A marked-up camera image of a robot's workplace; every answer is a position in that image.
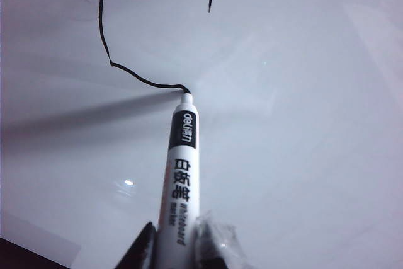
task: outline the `whiteboard marker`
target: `whiteboard marker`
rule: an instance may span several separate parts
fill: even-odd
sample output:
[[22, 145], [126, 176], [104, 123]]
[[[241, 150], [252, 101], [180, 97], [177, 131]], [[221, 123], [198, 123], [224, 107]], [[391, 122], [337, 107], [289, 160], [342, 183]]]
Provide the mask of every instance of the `whiteboard marker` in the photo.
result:
[[154, 251], [155, 269], [193, 268], [199, 216], [198, 125], [193, 97], [185, 93], [172, 117]]

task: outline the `black object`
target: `black object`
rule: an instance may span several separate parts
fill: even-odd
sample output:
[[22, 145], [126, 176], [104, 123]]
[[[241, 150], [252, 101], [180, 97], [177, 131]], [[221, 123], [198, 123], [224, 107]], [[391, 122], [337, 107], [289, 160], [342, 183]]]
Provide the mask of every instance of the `black object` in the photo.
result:
[[151, 269], [155, 237], [156, 228], [149, 222], [115, 269]]
[[0, 238], [0, 268], [67, 269], [54, 261]]

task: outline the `brand logo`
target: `brand logo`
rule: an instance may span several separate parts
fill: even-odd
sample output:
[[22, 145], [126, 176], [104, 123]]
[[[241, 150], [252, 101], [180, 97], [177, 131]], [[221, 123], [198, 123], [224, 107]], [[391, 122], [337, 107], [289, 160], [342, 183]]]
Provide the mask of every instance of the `brand logo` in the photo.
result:
[[172, 118], [171, 137], [169, 138], [169, 148], [178, 145], [187, 145], [196, 148], [196, 114], [181, 110], [174, 114]]
[[191, 142], [193, 136], [192, 120], [193, 118], [189, 113], [183, 114], [182, 141]]

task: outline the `marker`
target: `marker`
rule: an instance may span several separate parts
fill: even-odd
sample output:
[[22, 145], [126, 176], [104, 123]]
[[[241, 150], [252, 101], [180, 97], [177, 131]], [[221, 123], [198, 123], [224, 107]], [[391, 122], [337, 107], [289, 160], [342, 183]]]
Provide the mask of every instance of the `marker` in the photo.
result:
[[189, 93], [172, 117], [161, 209], [153, 255], [155, 269], [194, 265], [199, 216], [199, 114]]

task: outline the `clear plastic wrap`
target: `clear plastic wrap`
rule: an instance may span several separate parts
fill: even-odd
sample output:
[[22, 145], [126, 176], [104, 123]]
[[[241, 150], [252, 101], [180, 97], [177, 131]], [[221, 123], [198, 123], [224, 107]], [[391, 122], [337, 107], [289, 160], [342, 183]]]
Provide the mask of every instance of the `clear plastic wrap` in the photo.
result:
[[197, 269], [256, 269], [247, 262], [234, 226], [215, 222], [211, 212], [200, 216], [197, 226]]

